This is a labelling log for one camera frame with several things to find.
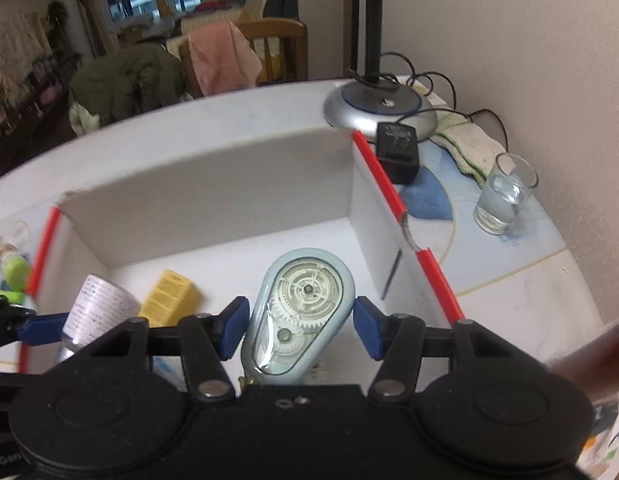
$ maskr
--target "white table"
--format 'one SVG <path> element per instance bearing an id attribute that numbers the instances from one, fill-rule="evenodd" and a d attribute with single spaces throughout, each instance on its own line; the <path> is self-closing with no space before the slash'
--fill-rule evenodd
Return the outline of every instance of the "white table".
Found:
<path id="1" fill-rule="evenodd" d="M 290 130 L 327 126 L 324 98 L 334 81 L 234 92 L 158 110 L 74 140 L 0 179 L 0 221 L 66 192 L 90 189 L 195 155 Z M 596 336 L 601 318 L 569 249 L 538 202 L 524 235 L 491 237 L 467 221 L 478 187 L 449 167 L 441 150 L 422 145 L 423 163 L 446 187 L 455 241 L 446 257 L 434 247 L 467 317 L 541 360 Z M 436 246 L 435 230 L 417 238 Z"/>

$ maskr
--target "black power adapter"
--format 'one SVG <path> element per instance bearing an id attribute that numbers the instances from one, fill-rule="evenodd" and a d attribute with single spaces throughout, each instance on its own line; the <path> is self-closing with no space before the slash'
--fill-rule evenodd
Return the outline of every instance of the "black power adapter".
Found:
<path id="1" fill-rule="evenodd" d="M 411 184 L 420 168 L 416 129 L 400 123 L 379 123 L 376 157 L 392 184 Z"/>

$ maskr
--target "pink cloth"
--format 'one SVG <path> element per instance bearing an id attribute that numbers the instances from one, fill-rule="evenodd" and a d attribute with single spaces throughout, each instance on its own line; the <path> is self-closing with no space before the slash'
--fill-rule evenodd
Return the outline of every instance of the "pink cloth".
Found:
<path id="1" fill-rule="evenodd" d="M 190 55 L 205 96 L 255 88 L 262 72 L 256 53 L 231 22 L 210 23 L 189 33 Z"/>

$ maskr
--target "gear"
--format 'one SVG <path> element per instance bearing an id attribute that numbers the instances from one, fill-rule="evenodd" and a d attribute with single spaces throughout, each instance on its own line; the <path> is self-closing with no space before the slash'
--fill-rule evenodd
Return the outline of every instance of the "gear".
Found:
<path id="1" fill-rule="evenodd" d="M 270 306 L 293 326 L 319 330 L 342 298 L 343 282 L 334 267 L 319 258 L 299 258 L 278 273 Z"/>
<path id="2" fill-rule="evenodd" d="M 294 355 L 305 343 L 305 336 L 296 327 L 275 322 L 273 349 L 280 355 Z"/>

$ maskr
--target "yellow box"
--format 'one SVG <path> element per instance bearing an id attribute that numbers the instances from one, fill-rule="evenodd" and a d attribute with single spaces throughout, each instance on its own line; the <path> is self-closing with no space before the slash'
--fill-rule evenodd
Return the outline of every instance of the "yellow box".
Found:
<path id="1" fill-rule="evenodd" d="M 202 299 L 192 280 L 173 270 L 165 270 L 143 303 L 139 316 L 146 317 L 151 327 L 174 326 L 191 316 Z"/>

